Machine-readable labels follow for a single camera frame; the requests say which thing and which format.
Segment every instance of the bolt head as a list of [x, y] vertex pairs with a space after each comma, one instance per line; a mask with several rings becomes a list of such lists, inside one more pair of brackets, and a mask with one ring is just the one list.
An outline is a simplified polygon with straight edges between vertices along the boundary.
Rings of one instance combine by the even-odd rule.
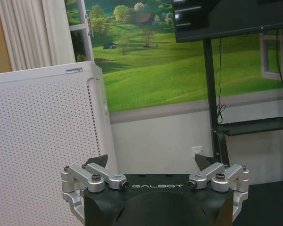
[[91, 176], [91, 180], [96, 182], [96, 181], [100, 181], [100, 174], [93, 174]]
[[224, 180], [225, 179], [225, 175], [223, 173], [217, 173], [216, 174], [216, 179], [217, 180]]
[[188, 186], [191, 190], [196, 190], [197, 189], [197, 182], [195, 180], [190, 180], [188, 182]]
[[123, 181], [121, 184], [120, 184], [120, 189], [122, 190], [122, 191], [124, 191], [124, 190], [127, 190], [128, 188], [129, 188], [129, 182], [128, 181]]

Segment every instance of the white air purifier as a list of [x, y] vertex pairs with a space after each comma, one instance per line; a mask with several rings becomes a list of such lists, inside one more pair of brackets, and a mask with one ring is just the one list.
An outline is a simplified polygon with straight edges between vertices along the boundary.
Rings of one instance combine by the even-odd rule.
[[60, 173], [103, 154], [117, 172], [99, 67], [0, 74], [0, 226], [80, 226], [62, 199]]

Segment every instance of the black monitor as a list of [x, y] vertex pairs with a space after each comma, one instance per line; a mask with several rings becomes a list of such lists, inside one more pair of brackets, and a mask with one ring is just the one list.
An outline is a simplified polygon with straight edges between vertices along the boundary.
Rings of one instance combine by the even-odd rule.
[[283, 0], [174, 0], [177, 42], [283, 27]]

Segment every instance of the landscape wallpaper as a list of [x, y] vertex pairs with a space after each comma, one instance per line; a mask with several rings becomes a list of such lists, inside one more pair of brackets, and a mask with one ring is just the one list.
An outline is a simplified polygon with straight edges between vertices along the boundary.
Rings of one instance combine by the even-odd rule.
[[[110, 112], [207, 98], [202, 41], [176, 43], [172, 0], [85, 0], [95, 63], [103, 69]], [[76, 0], [65, 0], [70, 25], [79, 24]], [[77, 61], [84, 46], [71, 32]], [[216, 83], [219, 42], [213, 41]], [[269, 70], [277, 71], [275, 41]], [[261, 76], [259, 34], [222, 39], [222, 96], [282, 88]]]

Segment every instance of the power outlet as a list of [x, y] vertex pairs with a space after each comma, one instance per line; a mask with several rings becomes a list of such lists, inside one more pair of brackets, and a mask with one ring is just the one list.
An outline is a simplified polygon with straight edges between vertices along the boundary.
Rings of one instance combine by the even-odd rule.
[[203, 151], [203, 146], [195, 146], [195, 147], [192, 147], [192, 155], [193, 155], [193, 158], [195, 158], [195, 155], [196, 154], [200, 154], [202, 155], [202, 151]]

